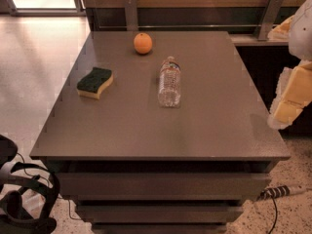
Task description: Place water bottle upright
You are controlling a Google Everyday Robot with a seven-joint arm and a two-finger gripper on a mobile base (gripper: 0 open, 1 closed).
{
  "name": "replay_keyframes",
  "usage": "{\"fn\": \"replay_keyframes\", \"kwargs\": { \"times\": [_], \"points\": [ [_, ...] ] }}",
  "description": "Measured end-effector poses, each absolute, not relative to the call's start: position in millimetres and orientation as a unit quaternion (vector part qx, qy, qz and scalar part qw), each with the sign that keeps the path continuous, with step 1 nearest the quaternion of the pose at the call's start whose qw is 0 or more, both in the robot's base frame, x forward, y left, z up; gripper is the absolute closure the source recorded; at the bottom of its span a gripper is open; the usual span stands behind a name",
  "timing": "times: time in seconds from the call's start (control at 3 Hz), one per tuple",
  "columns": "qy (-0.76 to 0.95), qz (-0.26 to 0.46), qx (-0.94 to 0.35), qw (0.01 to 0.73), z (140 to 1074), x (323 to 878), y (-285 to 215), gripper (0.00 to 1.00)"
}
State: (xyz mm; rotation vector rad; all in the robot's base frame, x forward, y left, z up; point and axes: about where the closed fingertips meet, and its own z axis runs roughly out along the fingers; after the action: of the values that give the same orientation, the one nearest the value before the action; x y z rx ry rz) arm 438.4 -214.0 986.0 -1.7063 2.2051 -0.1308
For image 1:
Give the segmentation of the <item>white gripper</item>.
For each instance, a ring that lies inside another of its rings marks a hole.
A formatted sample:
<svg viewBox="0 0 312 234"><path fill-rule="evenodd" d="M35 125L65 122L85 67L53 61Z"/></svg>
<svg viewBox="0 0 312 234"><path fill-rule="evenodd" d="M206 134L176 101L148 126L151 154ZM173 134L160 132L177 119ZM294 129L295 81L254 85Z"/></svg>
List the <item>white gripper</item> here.
<svg viewBox="0 0 312 234"><path fill-rule="evenodd" d="M269 40L288 40L290 53L302 60L312 60L312 0L268 33ZM267 124L283 130L290 126L312 102L312 62L301 61L294 69L285 67L280 74Z"/></svg>

